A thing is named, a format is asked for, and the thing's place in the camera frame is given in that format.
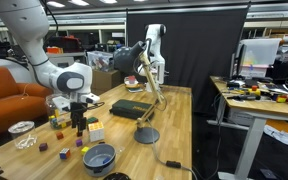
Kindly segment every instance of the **orange sofa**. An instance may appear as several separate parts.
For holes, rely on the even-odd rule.
[[[16,83],[5,67],[0,67],[0,133],[19,121],[47,114],[45,97],[52,90],[36,83]]]

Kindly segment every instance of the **black curtain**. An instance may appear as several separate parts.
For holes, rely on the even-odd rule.
[[[208,12],[128,14],[128,45],[145,40],[145,26],[164,24],[161,54],[167,85],[191,87],[193,111],[213,113],[218,93],[210,76],[228,77],[248,9]]]

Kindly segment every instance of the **box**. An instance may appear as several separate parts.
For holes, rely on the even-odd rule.
[[[270,38],[288,39],[288,34],[271,34]]]
[[[246,79],[252,79],[252,77],[265,77],[267,65],[243,65],[240,75]]]
[[[253,116],[234,109],[230,109],[228,113],[228,122],[242,126],[250,126],[253,122]]]
[[[93,80],[91,86],[92,90],[106,92],[120,85],[121,83],[120,71],[113,70],[110,72],[103,72],[99,70],[93,70]]]
[[[273,64],[280,41],[280,38],[241,40],[246,45],[243,65]]]
[[[113,54],[101,51],[87,52],[89,65],[93,69],[108,72],[114,69]]]
[[[91,89],[91,92],[92,92],[93,94],[99,96],[99,95],[105,93],[106,91],[92,88],[92,89]]]

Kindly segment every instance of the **clear glass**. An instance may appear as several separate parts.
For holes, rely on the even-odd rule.
[[[17,149],[26,149],[33,146],[37,141],[35,125],[32,121],[21,121],[8,129],[11,133],[15,147]]]
[[[53,98],[59,96],[69,99],[66,94],[52,94],[47,96],[45,101],[48,119],[53,129],[62,129],[71,125],[71,113],[65,111],[60,112],[52,101]]]

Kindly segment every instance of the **desk lamp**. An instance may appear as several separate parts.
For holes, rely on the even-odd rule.
[[[152,92],[156,100],[154,104],[152,104],[148,110],[146,110],[143,116],[137,119],[137,129],[134,133],[134,139],[142,144],[150,144],[156,142],[159,139],[160,134],[154,128],[144,127],[144,122],[154,112],[156,107],[162,103],[163,97],[157,91],[156,86],[154,85],[153,75],[149,70],[150,62],[143,53],[145,49],[146,43],[139,41],[132,48],[122,47],[116,50],[113,54],[113,59],[114,67],[125,73],[131,73],[134,71],[133,65],[137,58],[139,58],[141,61],[147,81],[152,88]]]

